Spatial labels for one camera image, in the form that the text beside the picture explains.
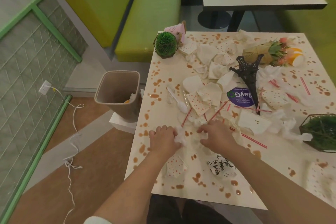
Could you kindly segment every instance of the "hand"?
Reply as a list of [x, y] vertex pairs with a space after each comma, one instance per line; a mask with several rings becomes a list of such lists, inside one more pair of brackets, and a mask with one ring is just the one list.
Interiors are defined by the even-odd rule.
[[201, 139], [200, 143], [215, 153], [225, 155], [235, 150], [239, 145], [232, 136], [230, 128], [219, 120], [211, 120], [200, 126], [197, 133], [208, 133], [208, 139]]
[[166, 125], [157, 127], [156, 131], [149, 131], [150, 152], [157, 153], [166, 162], [182, 146], [181, 143], [175, 143], [175, 136], [175, 129]]

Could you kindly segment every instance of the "purple circular sign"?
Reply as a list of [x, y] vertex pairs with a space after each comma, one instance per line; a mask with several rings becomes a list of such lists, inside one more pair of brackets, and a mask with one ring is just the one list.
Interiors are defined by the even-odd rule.
[[234, 88], [227, 93], [227, 97], [237, 106], [250, 107], [254, 105], [252, 95], [247, 88]]

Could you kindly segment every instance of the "wall socket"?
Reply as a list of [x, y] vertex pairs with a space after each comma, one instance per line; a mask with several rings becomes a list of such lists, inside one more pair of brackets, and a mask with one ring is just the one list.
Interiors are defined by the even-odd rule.
[[48, 81], [44, 81], [44, 83], [42, 84], [42, 86], [39, 89], [39, 93], [46, 95], [48, 90], [50, 89], [51, 83]]

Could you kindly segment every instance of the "white sleeve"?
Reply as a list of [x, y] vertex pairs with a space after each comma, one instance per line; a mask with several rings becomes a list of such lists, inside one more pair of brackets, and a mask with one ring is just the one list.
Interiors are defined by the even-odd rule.
[[103, 218], [92, 216], [90, 218], [87, 218], [84, 224], [112, 224], [112, 223]]

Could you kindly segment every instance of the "green bench seat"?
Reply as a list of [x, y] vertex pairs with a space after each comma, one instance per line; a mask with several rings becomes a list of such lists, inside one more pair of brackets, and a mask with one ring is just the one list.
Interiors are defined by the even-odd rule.
[[336, 0], [323, 10], [276, 12], [286, 32], [305, 33], [331, 80], [336, 84]]
[[158, 31], [179, 23], [181, 0], [134, 0], [115, 54], [118, 61], [150, 62]]

